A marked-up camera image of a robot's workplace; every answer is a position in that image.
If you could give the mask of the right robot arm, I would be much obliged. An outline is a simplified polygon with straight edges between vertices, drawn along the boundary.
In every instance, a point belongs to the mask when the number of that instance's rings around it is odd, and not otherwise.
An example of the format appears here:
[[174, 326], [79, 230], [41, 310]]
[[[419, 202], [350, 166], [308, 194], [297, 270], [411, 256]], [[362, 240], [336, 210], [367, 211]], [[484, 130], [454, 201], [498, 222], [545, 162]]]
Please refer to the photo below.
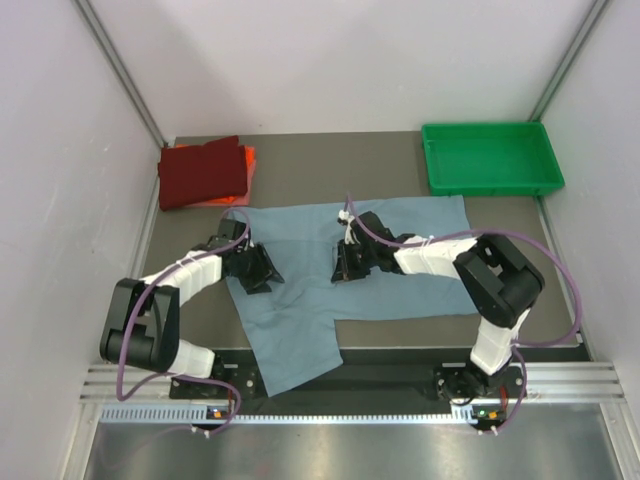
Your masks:
[[374, 268], [462, 283], [481, 320], [465, 367], [442, 386], [452, 398], [480, 398], [498, 389], [520, 327], [545, 287], [527, 257], [501, 234], [437, 242], [413, 234], [395, 237], [372, 211], [355, 216], [342, 209], [337, 221], [346, 231], [337, 244], [334, 283], [364, 279]]

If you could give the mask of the blue t shirt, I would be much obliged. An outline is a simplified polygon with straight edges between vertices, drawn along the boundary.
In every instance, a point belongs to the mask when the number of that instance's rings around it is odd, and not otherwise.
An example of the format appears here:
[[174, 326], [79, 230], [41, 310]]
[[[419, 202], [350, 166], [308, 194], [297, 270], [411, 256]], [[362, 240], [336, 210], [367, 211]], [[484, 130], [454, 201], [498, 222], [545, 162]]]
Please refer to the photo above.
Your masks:
[[472, 315], [463, 284], [431, 275], [374, 269], [363, 280], [332, 283], [336, 246], [344, 237], [341, 203], [249, 208], [251, 236], [262, 243], [284, 281], [249, 295], [227, 285], [266, 388], [273, 397], [342, 363], [338, 320], [386, 321]]

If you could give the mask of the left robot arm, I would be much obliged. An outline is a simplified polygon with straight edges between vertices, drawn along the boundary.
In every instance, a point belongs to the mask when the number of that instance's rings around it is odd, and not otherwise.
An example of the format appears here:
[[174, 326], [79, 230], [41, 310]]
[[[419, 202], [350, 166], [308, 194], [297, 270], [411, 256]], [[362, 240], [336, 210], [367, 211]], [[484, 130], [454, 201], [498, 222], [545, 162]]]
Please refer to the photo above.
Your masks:
[[192, 248], [162, 271], [116, 283], [100, 341], [100, 356], [155, 373], [192, 377], [205, 396], [226, 387], [227, 374], [216, 366], [215, 353], [180, 335], [180, 310], [202, 290], [232, 277], [249, 294], [271, 291], [283, 283], [265, 246], [251, 240], [251, 229], [234, 219], [220, 221], [215, 235]]

